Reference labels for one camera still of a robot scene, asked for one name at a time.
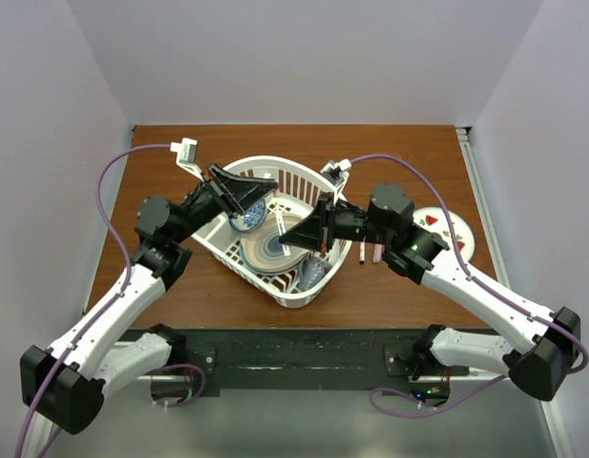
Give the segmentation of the white red pen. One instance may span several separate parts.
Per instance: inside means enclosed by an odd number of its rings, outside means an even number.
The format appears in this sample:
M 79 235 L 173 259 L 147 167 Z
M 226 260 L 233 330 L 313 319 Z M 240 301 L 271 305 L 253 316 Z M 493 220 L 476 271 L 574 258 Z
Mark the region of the white red pen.
M 276 221 L 278 233 L 279 233 L 278 242 L 280 243 L 280 245 L 282 247 L 282 251 L 284 253 L 284 256 L 287 259 L 289 259 L 291 257 L 290 249 L 286 244 L 281 242 L 281 236 L 283 236 L 287 231 L 287 228 L 286 228 L 285 222 L 284 222 L 283 213 L 279 209 L 276 209 L 274 215 L 275 215 L 275 221 Z

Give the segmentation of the white black marker pen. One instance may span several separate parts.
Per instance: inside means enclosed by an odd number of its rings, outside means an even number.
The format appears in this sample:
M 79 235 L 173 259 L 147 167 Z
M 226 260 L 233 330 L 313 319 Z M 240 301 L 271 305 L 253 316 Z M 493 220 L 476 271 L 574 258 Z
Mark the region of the white black marker pen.
M 366 243 L 364 241 L 360 242 L 360 256 L 359 262 L 361 265 L 366 263 Z

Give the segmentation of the pink highlighter pen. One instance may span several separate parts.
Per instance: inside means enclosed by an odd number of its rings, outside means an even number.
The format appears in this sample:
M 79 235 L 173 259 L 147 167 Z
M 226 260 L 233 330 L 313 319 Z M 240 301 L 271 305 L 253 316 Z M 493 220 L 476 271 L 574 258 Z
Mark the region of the pink highlighter pen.
M 374 248 L 373 248 L 372 262 L 379 263 L 382 260 L 382 253 L 383 253 L 383 246 L 380 244 L 375 244 Z

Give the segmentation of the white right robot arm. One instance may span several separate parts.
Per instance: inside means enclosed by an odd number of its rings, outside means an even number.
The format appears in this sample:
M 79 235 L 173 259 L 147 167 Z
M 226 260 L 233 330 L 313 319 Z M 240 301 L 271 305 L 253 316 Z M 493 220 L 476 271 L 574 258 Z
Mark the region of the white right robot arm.
M 553 400 L 582 354 L 579 315 L 568 307 L 552 310 L 528 301 L 461 262 L 439 235 L 414 221 L 413 210 L 394 183 L 376 185 L 367 209 L 322 193 L 312 212 L 280 242 L 319 252 L 331 249 L 335 240 L 383 245 L 382 259 L 391 271 L 457 302 L 493 330 L 485 335 L 430 326 L 413 347 L 420 372 L 479 368 L 508 377 L 533 398 Z

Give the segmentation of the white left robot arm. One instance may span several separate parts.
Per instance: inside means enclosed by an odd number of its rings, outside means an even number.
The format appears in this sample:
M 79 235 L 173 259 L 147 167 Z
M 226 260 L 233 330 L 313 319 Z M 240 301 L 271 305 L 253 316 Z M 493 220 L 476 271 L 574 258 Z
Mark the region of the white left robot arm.
M 212 164 L 181 203 L 152 195 L 137 208 L 139 245 L 112 289 L 48 348 L 20 359 L 23 402 L 70 434 L 84 430 L 107 395 L 99 366 L 136 317 L 179 279 L 192 253 L 181 243 L 214 218 L 239 216 L 279 187 L 266 177 L 234 175 Z

